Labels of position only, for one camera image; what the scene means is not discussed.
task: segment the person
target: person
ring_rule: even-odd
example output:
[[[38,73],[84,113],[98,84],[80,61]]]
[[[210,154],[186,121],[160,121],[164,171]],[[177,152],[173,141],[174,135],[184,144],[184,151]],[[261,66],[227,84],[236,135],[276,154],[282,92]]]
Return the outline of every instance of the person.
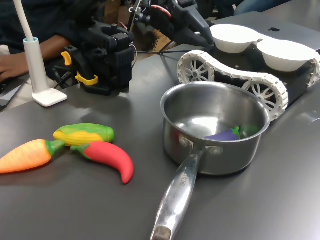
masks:
[[[80,45],[78,25],[68,19],[75,0],[22,0],[34,37],[45,62],[61,55],[64,47]],[[13,0],[0,0],[0,82],[28,72],[22,26]]]
[[[231,17],[249,12],[262,13],[290,0],[215,0],[221,18]]]

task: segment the tabletop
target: tabletop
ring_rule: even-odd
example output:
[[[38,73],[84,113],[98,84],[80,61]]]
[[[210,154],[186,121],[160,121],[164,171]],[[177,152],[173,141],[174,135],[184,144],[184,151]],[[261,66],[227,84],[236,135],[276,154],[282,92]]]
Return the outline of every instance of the tabletop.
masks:
[[[264,13],[276,19],[287,20],[320,31],[319,0],[292,0]]]
[[[175,50],[192,50],[182,45]],[[51,164],[0,177],[1,240],[148,240],[178,166],[163,151],[162,95],[178,84],[183,53],[133,69],[129,93],[101,96],[79,86],[49,108],[35,102],[0,113],[0,156],[64,125],[96,123],[135,166],[131,182],[64,149]],[[318,240],[320,87],[314,86],[262,136],[251,166],[229,177],[199,175],[176,240]]]

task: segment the toy red chili pepper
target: toy red chili pepper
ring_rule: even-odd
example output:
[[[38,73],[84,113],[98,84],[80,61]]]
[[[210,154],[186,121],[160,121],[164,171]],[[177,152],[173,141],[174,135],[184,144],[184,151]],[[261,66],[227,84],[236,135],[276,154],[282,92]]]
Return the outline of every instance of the toy red chili pepper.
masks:
[[[111,143],[96,141],[82,146],[72,146],[71,150],[80,152],[88,160],[117,169],[124,184],[127,184],[134,175],[131,158],[120,147]]]

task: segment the stainless steel saucepan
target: stainless steel saucepan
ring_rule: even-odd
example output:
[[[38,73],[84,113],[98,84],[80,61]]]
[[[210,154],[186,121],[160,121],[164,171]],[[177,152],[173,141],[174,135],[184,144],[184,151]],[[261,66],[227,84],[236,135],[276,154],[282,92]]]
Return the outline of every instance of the stainless steel saucepan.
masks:
[[[256,154],[261,134],[269,127],[270,116],[253,94],[207,81],[170,89],[161,99],[161,110],[164,150],[181,165],[161,201],[151,240],[172,240],[187,211],[197,172],[220,176],[245,169]],[[249,126],[241,132],[246,138],[205,138],[235,126]],[[251,128],[257,129],[254,135]]]

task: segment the white paper bowl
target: white paper bowl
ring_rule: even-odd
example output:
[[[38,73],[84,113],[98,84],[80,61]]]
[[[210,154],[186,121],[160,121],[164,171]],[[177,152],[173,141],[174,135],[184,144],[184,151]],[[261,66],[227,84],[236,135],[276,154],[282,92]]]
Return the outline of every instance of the white paper bowl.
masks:
[[[281,72],[294,72],[316,57],[316,51],[305,45],[286,40],[263,40],[257,44],[265,64]]]
[[[244,26],[219,24],[211,28],[216,47],[228,54],[239,54],[260,38],[255,30]]]

